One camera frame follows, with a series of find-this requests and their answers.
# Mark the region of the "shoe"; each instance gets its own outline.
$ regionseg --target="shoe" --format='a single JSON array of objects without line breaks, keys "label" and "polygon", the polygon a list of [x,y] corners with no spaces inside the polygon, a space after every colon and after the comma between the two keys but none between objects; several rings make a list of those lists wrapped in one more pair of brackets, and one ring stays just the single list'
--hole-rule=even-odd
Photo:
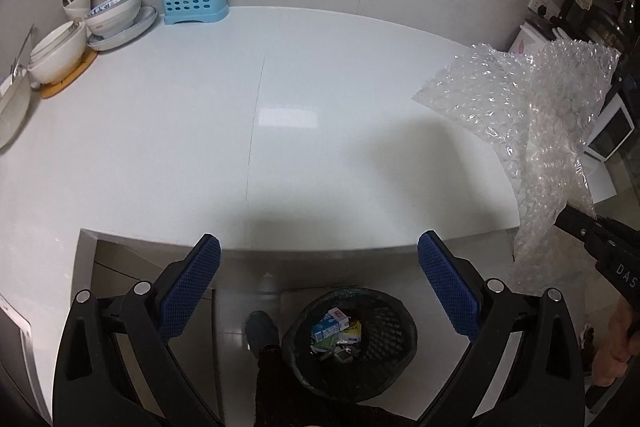
[{"label": "shoe", "polygon": [[249,349],[256,359],[260,357],[260,352],[265,347],[280,345],[278,328],[265,312],[253,312],[247,317],[244,334],[246,334]]}]

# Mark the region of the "bubble wrap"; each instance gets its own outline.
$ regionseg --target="bubble wrap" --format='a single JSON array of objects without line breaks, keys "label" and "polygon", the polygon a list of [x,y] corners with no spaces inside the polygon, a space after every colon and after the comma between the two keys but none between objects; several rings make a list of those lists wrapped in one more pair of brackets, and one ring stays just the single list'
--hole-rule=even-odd
[{"label": "bubble wrap", "polygon": [[549,42],[535,56],[480,44],[413,97],[489,142],[500,158],[520,215],[513,290],[541,293],[595,273],[580,241],[553,224],[567,202],[595,216],[578,157],[618,57],[571,40]]}]

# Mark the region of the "human hand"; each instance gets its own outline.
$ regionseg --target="human hand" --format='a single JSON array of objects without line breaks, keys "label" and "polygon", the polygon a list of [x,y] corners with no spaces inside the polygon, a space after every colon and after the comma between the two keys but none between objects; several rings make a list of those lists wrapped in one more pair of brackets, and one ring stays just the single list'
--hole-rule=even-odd
[{"label": "human hand", "polygon": [[592,366],[594,385],[609,387],[616,378],[626,372],[626,363],[632,355],[640,355],[640,331],[631,338],[627,331],[633,323],[640,320],[631,304],[625,298],[618,300],[618,307],[609,319],[609,333],[596,353]]}]

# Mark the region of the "stacked bowls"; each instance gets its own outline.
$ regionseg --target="stacked bowls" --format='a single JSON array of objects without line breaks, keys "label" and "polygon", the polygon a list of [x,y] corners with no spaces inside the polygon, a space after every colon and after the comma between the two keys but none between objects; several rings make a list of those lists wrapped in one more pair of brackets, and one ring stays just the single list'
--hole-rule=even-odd
[{"label": "stacked bowls", "polygon": [[82,61],[86,49],[86,24],[69,21],[44,37],[31,51],[27,70],[40,84],[57,84]]},{"label": "stacked bowls", "polygon": [[141,6],[142,0],[108,0],[92,9],[84,21],[92,34],[108,39],[128,29]]}]

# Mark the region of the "black wastebasket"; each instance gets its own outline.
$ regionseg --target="black wastebasket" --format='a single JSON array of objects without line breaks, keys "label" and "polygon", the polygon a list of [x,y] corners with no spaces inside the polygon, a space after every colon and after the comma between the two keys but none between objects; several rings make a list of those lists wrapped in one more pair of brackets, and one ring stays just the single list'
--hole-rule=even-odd
[{"label": "black wastebasket", "polygon": [[[319,362],[310,351],[311,328],[331,308],[362,324],[361,353],[351,363]],[[312,302],[282,340],[282,353],[302,385],[342,402],[361,402],[388,389],[412,361],[417,347],[414,320],[402,302],[365,288],[332,291]]]}]

